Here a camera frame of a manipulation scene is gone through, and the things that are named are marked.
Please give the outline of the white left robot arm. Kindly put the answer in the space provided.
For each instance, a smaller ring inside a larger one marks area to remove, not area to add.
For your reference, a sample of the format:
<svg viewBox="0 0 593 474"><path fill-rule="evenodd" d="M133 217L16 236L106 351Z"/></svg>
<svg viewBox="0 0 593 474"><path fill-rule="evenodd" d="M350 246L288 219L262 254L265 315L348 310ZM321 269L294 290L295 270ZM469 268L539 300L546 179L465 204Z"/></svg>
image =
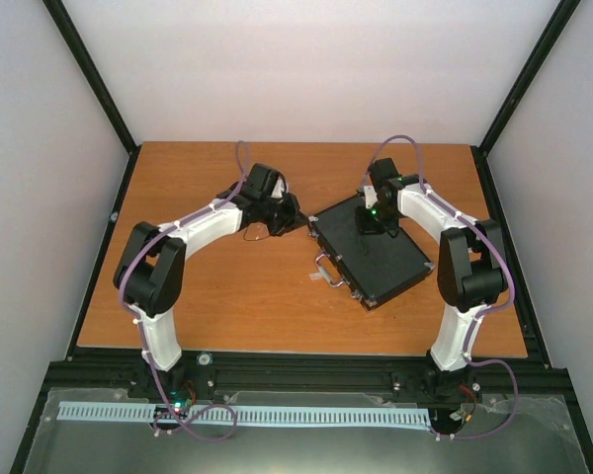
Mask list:
<svg viewBox="0 0 593 474"><path fill-rule="evenodd" d="M175 364L182 355L173 308L187 260L212 242L260 223L273 237L306 222L285 176L255 164L240 181L199 210L178 220L153 225L142 221L131 230L113 284L120 305L138 327L142 357L153 365L150 383L164 397L179 395L186 373Z"/></svg>

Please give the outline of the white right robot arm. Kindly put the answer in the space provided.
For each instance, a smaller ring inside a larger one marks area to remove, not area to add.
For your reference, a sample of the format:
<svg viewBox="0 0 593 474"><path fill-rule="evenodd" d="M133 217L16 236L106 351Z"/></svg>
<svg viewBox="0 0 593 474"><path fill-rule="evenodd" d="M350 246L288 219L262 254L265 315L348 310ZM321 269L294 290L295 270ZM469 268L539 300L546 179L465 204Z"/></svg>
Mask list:
<svg viewBox="0 0 593 474"><path fill-rule="evenodd" d="M513 290L502 231L493 220L475 219L441 198L417 174L401 175L392 159L374 159L360 186L355 211L367 235L399 233L409 218L438 244L437 284L445 309L430 356L441 371L465 368L484 315L504 291Z"/></svg>

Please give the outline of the black poker set case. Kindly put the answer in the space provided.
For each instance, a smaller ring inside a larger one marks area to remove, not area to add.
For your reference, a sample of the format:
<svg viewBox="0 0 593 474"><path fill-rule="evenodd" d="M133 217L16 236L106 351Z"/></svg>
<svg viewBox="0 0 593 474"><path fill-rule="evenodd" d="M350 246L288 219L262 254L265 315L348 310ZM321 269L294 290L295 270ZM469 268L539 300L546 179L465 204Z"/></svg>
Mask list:
<svg viewBox="0 0 593 474"><path fill-rule="evenodd" d="M363 234L355 210L360 196L346 198L309 218L308 234L320 247L314 260L332 288L346 286L367 311L386 304L428 277L435 264L404 231Z"/></svg>

